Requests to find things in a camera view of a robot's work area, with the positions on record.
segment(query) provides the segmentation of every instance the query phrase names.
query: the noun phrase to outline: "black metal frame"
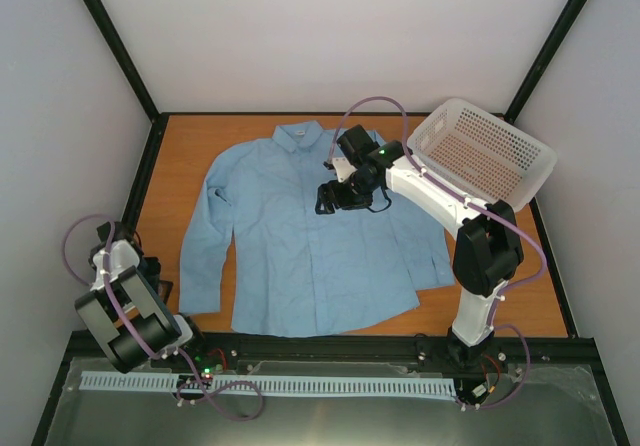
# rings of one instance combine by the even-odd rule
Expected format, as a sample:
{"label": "black metal frame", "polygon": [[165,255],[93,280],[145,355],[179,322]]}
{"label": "black metal frame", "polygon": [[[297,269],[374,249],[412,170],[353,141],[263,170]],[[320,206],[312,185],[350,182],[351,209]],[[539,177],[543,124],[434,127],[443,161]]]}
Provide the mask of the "black metal frame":
{"label": "black metal frame", "polygon": [[[113,23],[101,0],[83,0],[89,9],[96,25],[103,34],[105,41],[113,52],[118,64],[127,77],[131,88],[138,97],[140,104],[149,117],[152,127],[143,152],[135,180],[133,182],[129,199],[123,214],[123,223],[135,229],[140,216],[140,211],[144,203],[144,198],[151,180],[153,168],[160,151],[164,133],[171,115],[342,115],[343,112],[180,112],[160,114],[155,107],[151,96],[140,75],[138,74],[131,57],[120,39]],[[519,87],[513,101],[511,102],[505,119],[513,124],[522,111],[525,103],[531,96],[536,85],[540,81],[547,66],[553,59],[554,54],[560,47],[572,24],[578,17],[582,7],[587,0],[568,0],[562,10],[558,20],[551,30],[538,56],[533,62],[522,85]],[[364,116],[397,116],[395,113],[358,113]],[[429,113],[412,112],[410,116],[424,116]],[[609,423],[614,431],[614,436],[618,444],[629,444],[622,420],[618,413],[606,374],[600,361],[595,343],[592,339],[578,339],[573,317],[569,308],[567,297],[558,273],[557,265],[551,251],[549,238],[546,234],[540,211],[536,200],[531,202],[533,218],[540,236],[542,247],[549,262],[549,272],[562,316],[567,329],[569,339],[558,338],[534,338],[528,339],[528,344],[532,352],[532,361],[550,362],[558,364],[589,364],[594,373],[602,401],[605,405]],[[261,360],[295,360],[295,361],[373,361],[392,362],[406,364],[418,370],[428,371],[429,368],[436,368],[438,372],[450,377],[461,377],[464,374],[447,369],[443,363],[436,366],[428,361],[420,361],[418,352],[440,348],[445,338],[416,336],[416,337],[354,337],[340,336],[328,338],[309,339],[282,339],[264,336],[251,336],[243,334],[212,334],[205,333],[207,342],[222,347],[227,352],[235,350],[237,356],[227,354],[233,358],[235,367],[242,369],[243,364],[249,364]],[[514,361],[524,360],[521,344],[517,339],[495,338],[494,346],[505,352]],[[42,419],[34,437],[34,445],[44,444],[48,428],[53,419],[64,379],[69,371],[70,362],[75,357],[97,357],[103,356],[102,351],[97,346],[88,332],[76,332],[72,334],[69,346],[64,355],[58,375],[54,382],[49,401],[45,407]]]}

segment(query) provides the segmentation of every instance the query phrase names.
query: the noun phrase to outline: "light blue button-up shirt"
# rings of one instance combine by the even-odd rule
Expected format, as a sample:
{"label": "light blue button-up shirt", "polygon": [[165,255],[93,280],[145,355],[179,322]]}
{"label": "light blue button-up shirt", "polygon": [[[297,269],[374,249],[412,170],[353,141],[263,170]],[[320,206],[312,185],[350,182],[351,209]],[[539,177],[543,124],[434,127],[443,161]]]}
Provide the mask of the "light blue button-up shirt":
{"label": "light blue button-up shirt", "polygon": [[[322,164],[332,135],[316,121],[278,126],[271,139],[216,158],[182,244],[181,312],[220,310],[232,232],[232,328],[241,333],[363,328],[417,307],[417,290],[453,284],[442,226],[409,200],[389,192],[393,204],[381,213],[315,213],[318,186],[335,179]],[[373,207],[384,205],[374,195]]]}

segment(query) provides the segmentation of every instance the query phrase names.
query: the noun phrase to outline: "white wall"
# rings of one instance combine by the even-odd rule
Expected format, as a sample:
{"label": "white wall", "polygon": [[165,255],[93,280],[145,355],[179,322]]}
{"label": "white wall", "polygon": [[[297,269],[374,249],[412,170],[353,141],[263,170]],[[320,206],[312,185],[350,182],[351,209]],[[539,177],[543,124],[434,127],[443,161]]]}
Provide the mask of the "white wall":
{"label": "white wall", "polygon": [[567,0],[103,1],[164,111],[505,111]]}
{"label": "white wall", "polygon": [[[122,213],[149,121],[81,0],[0,0],[0,31],[0,444],[13,446],[31,443],[80,324],[63,231]],[[70,249],[87,274],[92,226]]]}
{"label": "white wall", "polygon": [[538,195],[581,335],[640,444],[640,0],[589,0],[518,126],[552,146]]}

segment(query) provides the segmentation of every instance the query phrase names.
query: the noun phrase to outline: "wooden table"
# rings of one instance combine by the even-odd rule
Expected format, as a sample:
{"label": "wooden table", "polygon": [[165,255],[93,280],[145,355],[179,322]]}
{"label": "wooden table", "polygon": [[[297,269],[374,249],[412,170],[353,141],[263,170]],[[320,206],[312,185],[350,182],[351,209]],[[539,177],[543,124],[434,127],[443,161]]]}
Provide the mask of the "wooden table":
{"label": "wooden table", "polygon": [[[191,219],[204,177],[214,158],[236,143],[257,138],[269,138],[279,124],[292,124],[317,119],[326,129],[333,129],[339,116],[299,115],[172,115],[165,132],[149,189],[138,222],[148,256],[158,256],[162,277],[174,282],[169,298],[172,311],[178,310],[180,290],[180,247]],[[411,129],[422,118],[410,118]],[[352,116],[347,126],[362,124],[377,130],[385,139],[401,137],[398,117]],[[518,225],[538,239],[529,207],[517,215]],[[449,253],[453,257],[454,240],[447,233]],[[540,261],[535,251],[523,242],[525,261],[518,268],[516,279],[532,275]],[[221,311],[194,316],[203,331],[230,331],[235,297],[235,247],[227,254],[221,285]],[[460,286],[450,286],[418,292],[420,306],[357,334],[413,335],[425,333],[444,335],[455,318]],[[509,293],[498,309],[496,324],[515,323],[526,336],[566,337],[566,329],[553,289],[546,274],[535,283]]]}

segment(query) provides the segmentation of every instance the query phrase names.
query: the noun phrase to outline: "white plastic basket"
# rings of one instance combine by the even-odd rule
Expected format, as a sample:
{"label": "white plastic basket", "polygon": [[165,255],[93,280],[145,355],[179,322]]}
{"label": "white plastic basket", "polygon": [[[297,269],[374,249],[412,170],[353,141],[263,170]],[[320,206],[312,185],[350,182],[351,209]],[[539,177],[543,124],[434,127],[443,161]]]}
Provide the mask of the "white plastic basket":
{"label": "white plastic basket", "polygon": [[450,99],[416,128],[409,147],[430,169],[467,193],[520,211],[556,164],[540,141],[482,109]]}

